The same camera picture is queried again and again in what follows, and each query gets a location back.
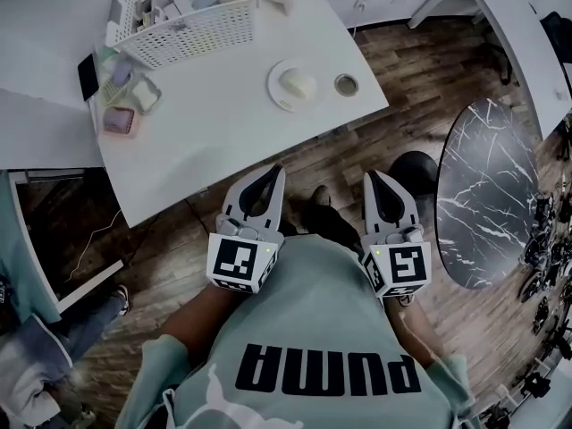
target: person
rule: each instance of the person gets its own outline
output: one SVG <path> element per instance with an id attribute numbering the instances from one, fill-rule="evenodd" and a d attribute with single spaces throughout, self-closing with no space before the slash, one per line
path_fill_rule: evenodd
<path id="1" fill-rule="evenodd" d="M 10 420 L 11 428 L 34 427 L 57 415 L 57 382 L 129 308 L 129 292 L 119 285 L 103 303 L 78 302 L 58 323 L 45 325 L 31 315 L 0 337 L 0 408 L 5 412 L 0 421 Z"/>
<path id="2" fill-rule="evenodd" d="M 415 299 L 382 306 L 326 187 L 304 223 L 313 235 L 282 224 L 290 236 L 258 294 L 209 283 L 143 345 L 117 428 L 474 424 L 465 359 L 444 355 Z"/>

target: white object on plate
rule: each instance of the white object on plate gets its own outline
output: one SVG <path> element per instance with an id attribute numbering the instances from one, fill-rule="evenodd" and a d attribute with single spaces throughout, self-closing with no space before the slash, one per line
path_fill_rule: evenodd
<path id="1" fill-rule="evenodd" d="M 312 108 L 320 99 L 319 92 L 319 77 L 303 59 L 283 60 L 268 74 L 268 93 L 286 111 Z"/>

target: marble table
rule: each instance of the marble table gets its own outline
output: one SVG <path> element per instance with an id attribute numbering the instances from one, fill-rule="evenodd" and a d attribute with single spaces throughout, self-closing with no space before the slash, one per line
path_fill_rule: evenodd
<path id="1" fill-rule="evenodd" d="M 439 251 L 456 283 L 480 290 L 510 273 L 528 241 L 537 192 L 521 122 L 490 98 L 468 106 L 445 142 L 435 203 Z"/>

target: shoe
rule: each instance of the shoe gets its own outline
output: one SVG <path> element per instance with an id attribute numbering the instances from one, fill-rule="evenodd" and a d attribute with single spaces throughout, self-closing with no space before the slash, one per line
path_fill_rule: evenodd
<path id="1" fill-rule="evenodd" d="M 129 291 L 124 284 L 120 284 L 117 286 L 115 290 L 116 294 L 119 294 L 121 297 L 125 299 L 125 304 L 123 305 L 122 310 L 119 312 L 119 316 L 127 315 L 127 312 L 130 310 L 130 303 L 129 303 Z"/>
<path id="2" fill-rule="evenodd" d="M 314 205 L 330 206 L 332 204 L 332 198 L 330 197 L 330 190 L 327 186 L 323 184 L 315 188 L 314 194 L 310 201 Z"/>

